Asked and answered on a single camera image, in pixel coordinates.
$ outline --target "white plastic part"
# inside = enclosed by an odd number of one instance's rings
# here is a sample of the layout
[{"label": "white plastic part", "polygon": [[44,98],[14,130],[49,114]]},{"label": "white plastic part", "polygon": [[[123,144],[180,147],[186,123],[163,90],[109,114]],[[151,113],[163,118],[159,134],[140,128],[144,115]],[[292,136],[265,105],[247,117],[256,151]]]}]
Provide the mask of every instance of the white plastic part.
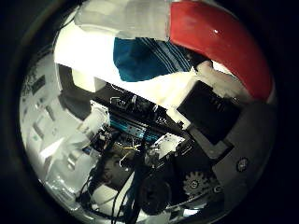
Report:
[{"label": "white plastic part", "polygon": [[184,210],[184,213],[183,213],[183,216],[184,216],[184,217],[193,216],[193,215],[195,215],[195,214],[198,213],[198,212],[199,212],[199,210],[185,209],[185,210]]},{"label": "white plastic part", "polygon": [[166,0],[90,0],[80,7],[75,24],[123,39],[168,39],[170,3]]},{"label": "white plastic part", "polygon": [[153,145],[153,148],[159,148],[159,159],[166,156],[171,151],[176,151],[179,143],[185,139],[171,133],[167,133],[160,137]]},{"label": "white plastic part", "polygon": [[228,68],[225,67],[223,64],[221,64],[221,63],[217,63],[217,62],[214,62],[214,61],[212,61],[212,62],[213,62],[213,68],[214,68],[215,70],[233,76],[233,73],[232,73],[230,70],[228,70]]},{"label": "white plastic part", "polygon": [[64,139],[61,138],[61,139],[57,140],[56,142],[52,143],[51,145],[49,145],[48,147],[44,148],[40,152],[40,157],[43,159],[43,161],[45,161],[46,158],[54,155],[56,150],[59,148],[59,146],[61,145],[61,143],[63,141],[64,141]]},{"label": "white plastic part", "polygon": [[74,170],[69,169],[67,160],[56,160],[50,168],[46,183],[52,189],[63,189],[71,194],[78,193],[94,165],[95,160],[84,153],[76,161]]},{"label": "white plastic part", "polygon": [[249,103],[253,100],[237,77],[231,73],[217,71],[211,62],[200,63],[197,70],[199,80],[212,87],[213,91],[220,97],[235,98],[242,103]]},{"label": "white plastic part", "polygon": [[169,219],[171,217],[171,213],[163,212],[157,216],[150,216],[145,221],[145,224],[167,224],[169,223]]},{"label": "white plastic part", "polygon": [[86,76],[79,71],[72,69],[74,84],[85,91],[97,92],[106,86],[106,82],[97,78]]},{"label": "white plastic part", "polygon": [[175,123],[182,123],[182,130],[186,130],[189,125],[191,125],[190,121],[185,118],[182,114],[177,111],[177,108],[171,107],[166,111],[166,114],[171,118]]},{"label": "white plastic part", "polygon": [[93,107],[92,113],[79,125],[78,130],[86,137],[93,137],[105,123],[109,123],[107,110]]}]

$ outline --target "blue cloth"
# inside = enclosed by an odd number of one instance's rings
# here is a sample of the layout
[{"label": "blue cloth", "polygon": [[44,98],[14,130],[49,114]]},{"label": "blue cloth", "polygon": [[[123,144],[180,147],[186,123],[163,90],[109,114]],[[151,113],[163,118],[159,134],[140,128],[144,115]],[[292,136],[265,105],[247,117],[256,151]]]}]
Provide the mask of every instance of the blue cloth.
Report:
[{"label": "blue cloth", "polygon": [[183,48],[149,38],[115,38],[113,61],[121,80],[137,82],[176,72],[189,72]]}]

